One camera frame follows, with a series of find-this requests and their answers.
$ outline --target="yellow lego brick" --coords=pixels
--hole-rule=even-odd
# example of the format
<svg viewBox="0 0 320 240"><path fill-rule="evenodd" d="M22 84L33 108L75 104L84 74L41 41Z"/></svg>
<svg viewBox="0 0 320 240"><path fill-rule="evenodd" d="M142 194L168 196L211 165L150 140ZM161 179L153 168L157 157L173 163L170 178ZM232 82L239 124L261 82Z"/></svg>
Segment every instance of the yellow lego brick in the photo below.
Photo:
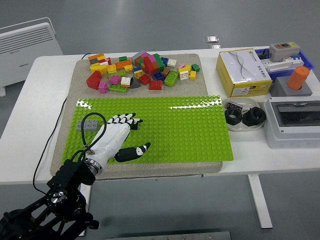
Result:
<svg viewBox="0 0 320 240"><path fill-rule="evenodd" d="M188 71L188 69L186 67L182 67L182 68L179 68L178 71L179 71L179 73L181 73L181 72Z"/></svg>
<svg viewBox="0 0 320 240"><path fill-rule="evenodd" d="M184 68L187 69L189 73L191 72L191 65L185 65Z"/></svg>
<svg viewBox="0 0 320 240"><path fill-rule="evenodd" d="M134 66L132 66L132 64L124 66L124 71L126 73L132 72L133 70L134 70Z"/></svg>
<svg viewBox="0 0 320 240"><path fill-rule="evenodd" d="M197 72L196 71L191 71L189 74L189 79L191 80L196 80Z"/></svg>
<svg viewBox="0 0 320 240"><path fill-rule="evenodd" d="M107 66L108 65L90 66L90 70L91 70L91 73L94 73L95 71L99 71L102 75L105 75L108 73Z"/></svg>
<svg viewBox="0 0 320 240"><path fill-rule="evenodd" d="M96 59L98 59L98 61L100 61L100 60L106 59L106 56L105 56L105 55L103 55L103 56L98 56Z"/></svg>
<svg viewBox="0 0 320 240"><path fill-rule="evenodd" d="M117 71L116 69L116 65L112 64L112 65L106 65L108 68L108 73L115 73Z"/></svg>
<svg viewBox="0 0 320 240"><path fill-rule="evenodd" d="M138 79L140 78L142 75L144 74L144 72L142 70L139 71L135 71L134 72L134 76Z"/></svg>

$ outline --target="black cable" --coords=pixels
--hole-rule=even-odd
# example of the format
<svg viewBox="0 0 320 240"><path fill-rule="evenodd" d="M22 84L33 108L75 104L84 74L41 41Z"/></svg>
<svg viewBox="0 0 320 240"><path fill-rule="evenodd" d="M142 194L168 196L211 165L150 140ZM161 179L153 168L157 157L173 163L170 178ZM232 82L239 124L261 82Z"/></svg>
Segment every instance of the black cable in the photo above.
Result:
<svg viewBox="0 0 320 240"><path fill-rule="evenodd" d="M84 57L87 56L87 55L89 55L89 54L91 54L91 53L86 53L85 55L83 55L83 57L81 58L81 60L84 59Z"/></svg>
<svg viewBox="0 0 320 240"><path fill-rule="evenodd" d="M85 123L85 120L91 115L97 115L100 118L102 118L103 123L104 123L104 127L103 127L103 131L100 134L100 136L98 136L95 141L93 141L89 146L87 146L86 139L85 139L84 123ZM103 137L103 135L105 134L106 130L107 130L107 120L101 113L90 112L90 113L88 113L87 115L84 116L84 118L82 119L82 122L81 122L81 138L82 138L83 145L87 146L87 147L80 154L80 156L78 158L78 161L81 161L81 158L83 158L82 161L84 161L86 152L89 151L92 148L92 146L95 145Z"/></svg>
<svg viewBox="0 0 320 240"><path fill-rule="evenodd" d="M40 189L38 189L38 188L36 187L36 183L35 183L36 174L37 174L39 165L40 165L40 163L41 163L41 161L42 161L42 158L43 158L43 156L44 156L44 154L45 154L45 151L46 151L46 148L47 148L47 146L48 146L48 143L49 143L51 137L53 136L53 134L54 134L55 131L56 131L56 128L57 128L58 123L59 123L59 120L60 120L60 117L61 117L62 112L63 112L63 110L64 110L64 106L65 106L65 104L66 104L66 101L67 101L67 97L66 97L65 100L63 101L63 104L62 104L62 107L61 107L61 110L60 110L58 119L56 120L54 129L53 129L51 135L49 136L48 140L46 141L46 144L45 144L45 146L44 146L43 152L42 152L42 154L41 154L41 157L40 157L40 159L39 159L39 162L38 162L38 164L37 164L37 166L36 166L36 168L35 168L34 174L33 174L32 185L33 185L34 189L37 190L37 191L39 191L40 193L43 193L44 195L45 195L46 193L45 193L44 191L41 191Z"/></svg>

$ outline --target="pink lego brick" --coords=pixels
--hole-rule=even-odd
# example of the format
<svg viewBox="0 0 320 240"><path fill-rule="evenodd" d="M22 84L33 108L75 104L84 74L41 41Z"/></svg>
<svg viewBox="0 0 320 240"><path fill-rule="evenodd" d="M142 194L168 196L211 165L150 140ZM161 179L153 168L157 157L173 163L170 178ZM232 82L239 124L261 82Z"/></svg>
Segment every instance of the pink lego brick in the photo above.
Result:
<svg viewBox="0 0 320 240"><path fill-rule="evenodd" d="M108 85L105 81L100 81L99 83L99 92L105 94L108 92Z"/></svg>
<svg viewBox="0 0 320 240"><path fill-rule="evenodd" d="M149 59L151 60L151 62L156 62L157 61L155 56L153 56L153 55L150 55Z"/></svg>
<svg viewBox="0 0 320 240"><path fill-rule="evenodd" d="M142 53L140 56L144 58L144 57L146 57L146 56L149 56L149 53L144 52L144 53Z"/></svg>
<svg viewBox="0 0 320 240"><path fill-rule="evenodd" d="M112 75L109 78L110 84L114 84L114 85L118 85L119 83L121 83L121 76L119 75Z"/></svg>

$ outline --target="yellow box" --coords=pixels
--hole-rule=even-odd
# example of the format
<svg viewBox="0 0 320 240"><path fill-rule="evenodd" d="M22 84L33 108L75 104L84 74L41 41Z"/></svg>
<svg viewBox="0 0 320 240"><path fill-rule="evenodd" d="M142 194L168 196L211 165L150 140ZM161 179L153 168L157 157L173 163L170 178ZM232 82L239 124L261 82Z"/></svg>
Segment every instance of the yellow box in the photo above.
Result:
<svg viewBox="0 0 320 240"><path fill-rule="evenodd" d="M216 70L228 98L265 95L272 84L253 48L221 51Z"/></svg>

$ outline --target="white lego brick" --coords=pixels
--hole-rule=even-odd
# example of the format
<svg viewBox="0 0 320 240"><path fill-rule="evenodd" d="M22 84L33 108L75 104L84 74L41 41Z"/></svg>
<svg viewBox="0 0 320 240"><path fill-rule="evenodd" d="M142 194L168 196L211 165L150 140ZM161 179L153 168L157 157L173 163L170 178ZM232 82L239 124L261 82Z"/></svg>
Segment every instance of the white lego brick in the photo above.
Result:
<svg viewBox="0 0 320 240"><path fill-rule="evenodd" d="M185 80L189 78L189 71L180 72L180 80Z"/></svg>
<svg viewBox="0 0 320 240"><path fill-rule="evenodd" d="M123 76L123 77L121 78L121 86L122 86L122 85L130 86L130 81L131 81L131 78L130 78L130 77L125 77L125 76Z"/></svg>
<svg viewBox="0 0 320 240"><path fill-rule="evenodd" d="M177 64L177 60L169 58L168 63L167 63L168 67L173 67L174 68L176 66L176 64Z"/></svg>

